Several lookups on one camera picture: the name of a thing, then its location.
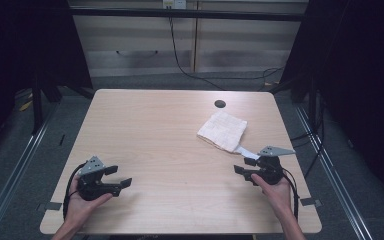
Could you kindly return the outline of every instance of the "gray floor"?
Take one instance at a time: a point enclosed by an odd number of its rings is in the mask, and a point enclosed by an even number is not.
[[[96,89],[194,89],[220,90],[213,84],[231,91],[265,91],[275,85],[281,71],[267,78],[257,79],[213,79],[255,78],[262,76],[261,71],[201,73],[207,80],[194,79],[180,73],[101,76],[93,78]],[[63,166],[81,127],[90,100],[69,89],[62,88],[63,99],[57,105],[44,102],[45,112],[56,107],[50,119],[46,133],[37,148],[31,163],[22,176],[20,185],[10,199],[8,208],[0,221],[0,239],[49,239],[39,231],[44,213],[37,211],[41,203],[50,200]],[[290,101],[289,92],[275,95],[288,134],[291,138],[305,132],[296,111],[296,104]],[[5,186],[24,148],[31,138],[33,127],[32,108],[19,112],[18,107],[24,97],[17,99],[5,127],[0,133],[0,190]],[[384,239],[384,187],[367,168],[364,159],[348,145],[348,139],[340,126],[325,113],[324,145],[346,186],[351,199],[360,211],[373,239]],[[307,171],[315,150],[311,144],[305,144],[308,138],[293,141],[297,146],[297,157],[303,172]],[[325,169],[317,162],[307,178],[307,184],[314,199],[322,206],[317,208],[323,229],[320,233],[307,235],[308,239],[359,239],[349,221],[344,208],[326,175]],[[89,239],[108,239],[108,236],[91,236]],[[282,235],[259,235],[258,239],[282,239]]]

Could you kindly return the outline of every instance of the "black tape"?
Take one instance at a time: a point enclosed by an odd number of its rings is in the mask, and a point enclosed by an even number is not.
[[[39,206],[37,206],[36,211],[39,212],[46,212],[46,210],[53,210],[53,211],[59,211],[61,209],[62,203],[54,203],[54,202],[48,202],[48,203],[41,203]]]
[[[316,202],[312,198],[303,198],[300,199],[302,206],[315,205]]]

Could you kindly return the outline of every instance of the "fingers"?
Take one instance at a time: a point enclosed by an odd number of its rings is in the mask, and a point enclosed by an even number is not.
[[[79,175],[74,175],[73,179],[71,180],[71,185],[70,185],[70,194],[77,191],[77,184],[79,183]]]
[[[112,197],[113,197],[113,195],[111,193],[106,193],[106,194],[100,196],[99,198],[93,200],[92,205],[93,205],[93,207],[99,207],[102,204],[108,202],[108,200],[110,200]]]
[[[254,182],[256,184],[258,184],[258,186],[261,187],[261,189],[263,189],[263,192],[267,192],[268,189],[270,189],[270,185],[268,183],[266,183],[266,181],[264,181],[264,179],[262,179],[260,176],[258,176],[257,174],[252,174],[251,175],[251,178],[252,180],[254,180]]]

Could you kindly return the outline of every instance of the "metal bar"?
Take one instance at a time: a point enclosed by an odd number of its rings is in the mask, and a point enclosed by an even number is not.
[[[117,16],[117,17],[165,17],[165,18],[206,18],[206,19],[239,19],[301,22],[309,18],[305,14],[264,13],[264,12],[232,12],[185,9],[147,9],[147,8],[24,8],[21,13],[28,14],[70,14],[77,16]]]
[[[40,90],[37,73],[35,73],[32,82],[33,82],[32,94],[33,94],[33,113],[34,113],[34,126],[33,126],[32,135],[35,135],[43,123],[42,91]]]
[[[29,166],[33,158],[33,155],[37,147],[39,146],[39,143],[42,140],[43,135],[46,132],[49,121],[51,120],[52,116],[57,110],[57,106],[58,104],[56,103],[53,104],[53,108],[50,109],[50,113],[48,117],[45,119],[42,127],[38,129],[35,135],[32,135],[32,137],[29,140],[29,143],[26,146],[26,149],[24,150],[23,154],[18,160],[18,163],[15,166],[14,170],[12,171],[11,176],[8,178],[8,181],[6,182],[5,186],[2,188],[2,191],[0,193],[0,222],[11,202],[11,199],[15,194],[15,191],[18,185],[21,182],[22,176],[27,170],[27,167]]]
[[[308,124],[308,116],[305,110],[302,107],[298,107],[297,113],[306,132],[311,133],[311,127]],[[311,144],[313,145],[314,150],[317,153],[319,151],[321,140],[319,136],[315,134],[309,134],[309,137],[311,140]],[[335,166],[333,165],[332,160],[330,159],[326,149],[322,149],[320,151],[320,163],[322,164],[327,174],[327,177],[330,183],[332,184],[332,187],[335,190],[339,201],[341,202],[345,214],[347,215],[352,227],[354,228],[357,237],[361,240],[373,239],[363,217],[361,216],[360,212],[352,201],[351,196],[348,194],[348,191],[345,188],[338,172],[336,171]]]

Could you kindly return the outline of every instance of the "wire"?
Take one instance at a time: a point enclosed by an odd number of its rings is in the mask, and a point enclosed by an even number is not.
[[[295,181],[295,178],[291,172],[289,172],[288,170],[286,170],[284,168],[283,168],[283,170],[286,171],[292,177],[292,180],[293,180],[293,183],[292,183],[292,181],[288,177],[288,175],[283,173],[283,177],[285,177],[285,179],[289,182],[289,184],[291,185],[291,188],[292,188],[292,192],[294,193],[294,216],[298,220],[298,208],[299,208],[298,200],[300,197],[298,195],[297,182]]]
[[[302,144],[299,144],[299,145],[296,145],[296,146],[292,146],[292,148],[299,148],[299,147],[303,147],[303,146],[305,146],[305,145],[307,145],[307,144],[309,144],[311,141],[310,140],[308,140],[308,141],[306,141],[305,143],[302,143]]]
[[[313,132],[304,133],[304,134],[302,134],[302,135],[300,135],[298,137],[291,138],[290,140],[291,141],[296,141],[296,140],[303,139],[303,138],[306,138],[306,137],[311,136],[311,135],[313,135]]]
[[[321,96],[319,96],[319,108],[320,108],[320,112],[319,112],[318,125],[320,125],[322,128],[322,139],[320,141],[320,144],[318,144],[318,150],[317,150],[316,156],[314,156],[313,160],[311,161],[310,167],[308,168],[307,172],[304,174],[304,179],[307,178],[308,174],[310,173],[311,169],[313,168],[314,164],[316,163],[316,160],[319,158],[322,150],[324,149],[323,144],[324,144],[324,136],[325,136],[325,133],[324,133],[324,131],[325,131],[325,126],[324,126],[325,104],[322,101]]]
[[[73,181],[73,177],[74,175],[77,173],[77,171],[79,171],[80,168],[82,168],[86,163],[82,163],[80,164],[79,166],[76,167],[76,169],[74,169],[74,171],[71,173],[71,176],[68,180],[68,184],[67,184],[67,188],[65,189],[65,197],[64,197],[64,203],[63,203],[63,206],[62,206],[62,216],[65,220],[65,216],[67,215],[67,211],[68,211],[68,204],[70,202],[70,197],[71,195],[73,195],[75,192],[73,192],[72,194],[70,194],[70,187],[71,187],[71,182]]]
[[[169,18],[169,22],[170,22],[170,32],[171,32],[171,40],[173,42],[173,50],[174,50],[174,57],[176,59],[176,64],[177,64],[177,67],[180,69],[180,71],[188,76],[188,77],[191,77],[191,78],[194,78],[194,79],[199,79],[199,80],[202,80],[204,82],[207,82],[209,84],[211,84],[212,86],[222,90],[222,91],[226,91],[226,89],[212,83],[211,81],[209,80],[215,80],[215,79],[224,79],[224,80],[257,80],[257,79],[264,79],[264,82],[263,82],[263,85],[257,90],[257,91],[261,91],[261,89],[264,88],[265,86],[265,83],[266,83],[266,77],[268,76],[271,76],[273,75],[274,73],[276,73],[277,71],[280,71],[282,69],[284,69],[284,67],[280,67],[280,68],[268,68],[266,70],[263,71],[263,76],[258,76],[258,77],[249,77],[249,78],[246,78],[246,77],[198,77],[198,76],[194,76],[194,75],[191,75],[187,72],[185,72],[182,67],[180,66],[180,63],[179,63],[179,58],[177,56],[177,49],[176,49],[176,42],[174,40],[174,25],[173,25],[173,19],[172,18]]]

